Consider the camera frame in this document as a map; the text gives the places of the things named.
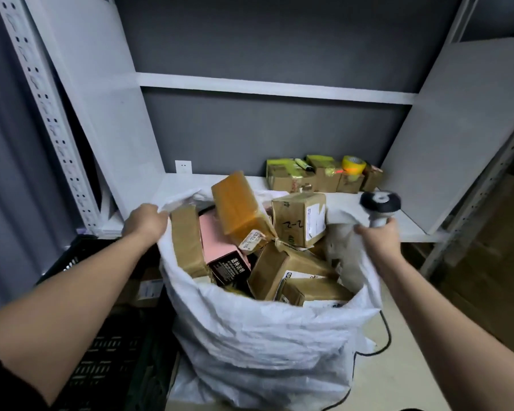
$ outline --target black plastic crate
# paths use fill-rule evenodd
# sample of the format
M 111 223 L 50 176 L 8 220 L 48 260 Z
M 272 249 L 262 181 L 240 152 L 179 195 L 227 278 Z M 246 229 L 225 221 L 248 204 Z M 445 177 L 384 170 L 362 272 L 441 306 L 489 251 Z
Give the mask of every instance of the black plastic crate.
M 113 242 L 87 235 L 77 237 L 39 283 Z M 141 258 L 134 276 L 158 260 L 154 246 Z M 171 332 L 174 317 L 165 290 L 156 308 L 114 307 L 51 408 L 162 411 L 178 352 Z

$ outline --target pink box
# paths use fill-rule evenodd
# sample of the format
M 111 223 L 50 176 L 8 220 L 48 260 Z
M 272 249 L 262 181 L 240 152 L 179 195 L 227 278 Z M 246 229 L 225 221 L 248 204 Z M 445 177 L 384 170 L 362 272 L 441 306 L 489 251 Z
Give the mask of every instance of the pink box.
M 247 257 L 223 234 L 217 211 L 212 209 L 200 216 L 200 232 L 204 261 L 212 269 L 220 286 L 247 279 L 251 270 Z

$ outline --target floor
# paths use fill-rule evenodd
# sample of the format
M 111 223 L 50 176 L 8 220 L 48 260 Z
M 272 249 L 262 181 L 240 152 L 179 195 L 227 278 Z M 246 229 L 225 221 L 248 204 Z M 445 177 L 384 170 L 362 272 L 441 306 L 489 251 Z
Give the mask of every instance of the floor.
M 449 411 L 404 318 L 383 285 L 383 312 L 392 333 L 391 346 L 380 355 L 359 358 L 354 386 L 347 400 L 334 411 Z M 366 335 L 383 347 L 387 340 L 383 320 L 374 317 L 364 327 Z M 230 411 L 224 404 L 196 405 L 168 402 L 165 411 Z

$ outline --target white plastic bag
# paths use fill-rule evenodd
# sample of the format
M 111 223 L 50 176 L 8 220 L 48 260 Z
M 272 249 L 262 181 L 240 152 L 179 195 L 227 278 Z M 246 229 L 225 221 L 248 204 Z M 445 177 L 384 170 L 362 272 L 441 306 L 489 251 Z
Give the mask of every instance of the white plastic bag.
M 284 194 L 256 192 L 256 197 L 266 204 Z M 181 202 L 209 206 L 211 190 L 163 206 L 171 210 Z M 241 408 L 317 411 L 344 398 L 355 351 L 372 350 L 361 328 L 382 304 L 377 273 L 360 237 L 351 232 L 352 216 L 327 205 L 327 222 L 328 257 L 340 260 L 343 284 L 357 291 L 337 309 L 257 301 L 197 284 L 179 268 L 168 226 L 158 242 L 162 275 L 178 314 L 174 333 L 190 362 L 182 362 L 170 399 L 215 398 Z

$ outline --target tape roll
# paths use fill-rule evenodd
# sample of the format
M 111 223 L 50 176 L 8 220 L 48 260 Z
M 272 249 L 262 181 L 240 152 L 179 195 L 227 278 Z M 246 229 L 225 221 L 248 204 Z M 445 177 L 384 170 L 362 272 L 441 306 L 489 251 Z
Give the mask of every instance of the tape roll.
M 343 166 L 343 170 L 347 174 L 357 177 L 360 176 L 363 172 L 363 169 L 366 168 L 366 162 L 358 157 L 345 156 L 343 157 L 341 166 Z

